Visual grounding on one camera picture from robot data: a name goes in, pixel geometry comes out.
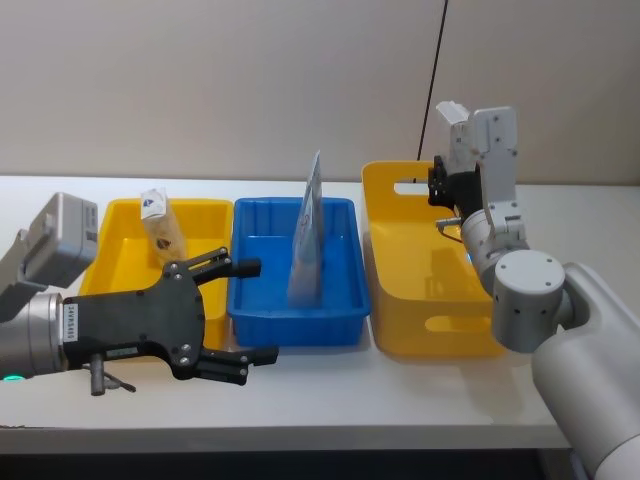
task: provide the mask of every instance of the green indicator light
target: green indicator light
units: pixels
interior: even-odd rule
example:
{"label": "green indicator light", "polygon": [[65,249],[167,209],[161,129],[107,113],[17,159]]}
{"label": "green indicator light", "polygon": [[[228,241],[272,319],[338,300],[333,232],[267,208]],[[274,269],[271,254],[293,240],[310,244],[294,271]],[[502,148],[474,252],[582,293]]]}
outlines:
{"label": "green indicator light", "polygon": [[24,377],[20,375],[7,375],[2,379],[4,382],[19,382],[20,380],[24,380]]}

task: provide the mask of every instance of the blue bin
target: blue bin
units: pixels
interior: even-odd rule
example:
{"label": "blue bin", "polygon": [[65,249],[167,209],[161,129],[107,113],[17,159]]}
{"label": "blue bin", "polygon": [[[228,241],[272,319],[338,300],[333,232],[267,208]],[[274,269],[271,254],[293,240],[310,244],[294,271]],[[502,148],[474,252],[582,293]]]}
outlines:
{"label": "blue bin", "polygon": [[235,203],[231,254],[258,257],[256,278],[232,278],[227,308],[239,345],[356,345],[369,315],[353,202],[323,198],[322,304],[294,309],[287,303],[293,234],[301,198],[243,198]]}

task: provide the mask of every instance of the white table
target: white table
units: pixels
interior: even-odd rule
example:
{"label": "white table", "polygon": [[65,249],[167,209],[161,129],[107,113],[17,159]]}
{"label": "white table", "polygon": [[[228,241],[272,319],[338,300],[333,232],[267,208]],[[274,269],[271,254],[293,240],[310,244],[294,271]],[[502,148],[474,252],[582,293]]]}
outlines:
{"label": "white table", "polygon": [[[102,217],[109,200],[156,186],[195,198],[303,191],[301,182],[0,177],[0,252],[55,191],[97,202]],[[360,212],[359,184],[323,190]],[[640,188],[520,186],[518,195],[532,246],[591,265],[640,313]],[[91,397],[85,371],[0,382],[0,453],[567,446],[523,355],[400,363],[367,333],[356,349],[283,349],[245,387],[180,382],[162,363],[107,367],[138,392]]]}

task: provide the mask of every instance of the yellow plastic basket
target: yellow plastic basket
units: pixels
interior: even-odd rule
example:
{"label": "yellow plastic basket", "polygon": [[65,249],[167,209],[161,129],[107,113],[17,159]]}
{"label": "yellow plastic basket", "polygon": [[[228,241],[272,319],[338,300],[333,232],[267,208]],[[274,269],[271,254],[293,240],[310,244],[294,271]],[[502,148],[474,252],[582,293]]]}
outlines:
{"label": "yellow plastic basket", "polygon": [[[171,200],[189,257],[230,247],[233,205],[223,200]],[[140,220],[140,200],[109,203],[98,237],[98,255],[89,267],[81,295],[145,289],[162,272]],[[200,286],[205,312],[206,348],[222,348],[227,334],[227,279]]]}
{"label": "yellow plastic basket", "polygon": [[453,213],[430,206],[426,194],[395,191],[398,182],[426,179],[431,166],[374,162],[362,170],[369,224],[363,250],[376,344],[413,357],[499,355],[504,349],[491,335],[491,299],[462,243],[435,226]]}

